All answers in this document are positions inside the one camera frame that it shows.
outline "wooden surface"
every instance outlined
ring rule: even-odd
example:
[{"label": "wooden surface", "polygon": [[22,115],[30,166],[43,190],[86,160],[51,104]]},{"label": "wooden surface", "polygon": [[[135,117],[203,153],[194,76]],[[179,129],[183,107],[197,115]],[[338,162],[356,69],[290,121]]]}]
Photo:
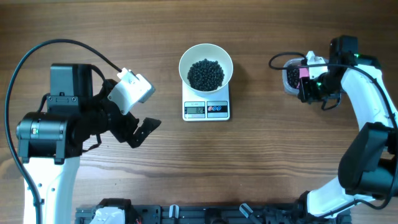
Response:
[{"label": "wooden surface", "polygon": [[[332,38],[356,35],[360,52],[379,58],[384,83],[398,100],[397,1],[64,2],[0,4],[1,104],[21,57],[34,45],[61,37],[82,41],[116,65],[144,74],[157,91],[132,112],[162,120],[138,149],[103,134],[101,147],[81,157],[73,213],[75,207],[108,197],[161,205],[293,202],[331,180],[358,133],[349,99],[323,112],[320,104],[303,104],[284,93],[281,72],[267,66],[279,52],[314,50],[327,56]],[[219,45],[233,59],[228,122],[181,118],[178,62],[200,43]],[[39,50],[23,66],[12,92],[12,133],[49,92],[54,62],[93,63],[107,78],[117,79],[110,66],[80,47],[58,44]],[[99,88],[95,77],[95,92]],[[22,177],[1,134],[0,223],[22,223],[23,206]],[[358,206],[353,219],[396,223],[397,212],[395,199],[378,212]]]}]

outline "white bowl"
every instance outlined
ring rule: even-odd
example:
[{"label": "white bowl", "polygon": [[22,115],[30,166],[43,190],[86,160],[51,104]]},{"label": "white bowl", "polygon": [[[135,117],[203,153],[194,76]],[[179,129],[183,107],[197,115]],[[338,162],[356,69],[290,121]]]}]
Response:
[{"label": "white bowl", "polygon": [[[218,64],[224,71],[224,80],[221,86],[213,91],[200,91],[191,87],[188,80],[188,72],[192,64],[197,63],[201,60],[207,59],[209,61],[218,61]],[[182,81],[197,95],[209,95],[222,89],[228,84],[233,73],[233,63],[228,53],[221,47],[214,44],[198,44],[188,49],[180,59],[180,65],[178,66],[180,77]]]}]

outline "bowl of black beans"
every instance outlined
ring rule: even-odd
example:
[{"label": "bowl of black beans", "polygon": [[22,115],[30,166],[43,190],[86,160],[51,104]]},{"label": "bowl of black beans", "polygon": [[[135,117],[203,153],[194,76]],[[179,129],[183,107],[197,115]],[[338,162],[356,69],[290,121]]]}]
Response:
[{"label": "bowl of black beans", "polygon": [[233,63],[221,47],[198,44],[182,55],[178,69],[185,85],[197,95],[207,95],[228,84],[233,73]]}]

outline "white scale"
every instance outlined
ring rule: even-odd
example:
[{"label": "white scale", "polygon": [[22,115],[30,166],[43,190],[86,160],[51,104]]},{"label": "white scale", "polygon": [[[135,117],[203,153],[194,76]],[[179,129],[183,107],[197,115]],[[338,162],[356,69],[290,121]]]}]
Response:
[{"label": "white scale", "polygon": [[184,121],[226,121],[229,119],[229,86],[198,96],[182,83],[182,118]]}]

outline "wooden table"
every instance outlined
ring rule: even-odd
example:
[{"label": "wooden table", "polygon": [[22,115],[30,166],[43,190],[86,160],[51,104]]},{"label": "wooden table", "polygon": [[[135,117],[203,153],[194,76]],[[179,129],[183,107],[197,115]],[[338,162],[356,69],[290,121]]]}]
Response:
[{"label": "wooden table", "polygon": [[[320,104],[304,104],[286,94],[281,72],[267,65],[279,52],[314,50],[327,57],[332,38],[356,35],[360,52],[379,58],[384,83],[398,100],[397,1],[13,2],[20,4],[0,5],[2,104],[21,57],[34,45],[60,37],[94,47],[116,65],[144,74],[157,89],[132,110],[138,118],[162,120],[141,147],[131,149],[105,133],[100,148],[81,156],[73,213],[75,207],[109,197],[161,205],[293,202],[331,180],[358,133],[349,99],[345,96],[341,106],[324,112]],[[199,43],[219,45],[233,59],[228,122],[187,123],[181,118],[178,62]],[[57,44],[39,50],[14,85],[12,133],[49,92],[55,62],[92,63],[106,78],[118,79],[116,71],[80,47]],[[100,84],[95,76],[95,93]],[[21,223],[23,207],[22,177],[1,134],[0,223]],[[398,200],[378,212],[363,205],[352,211],[354,223],[396,223]]]}]

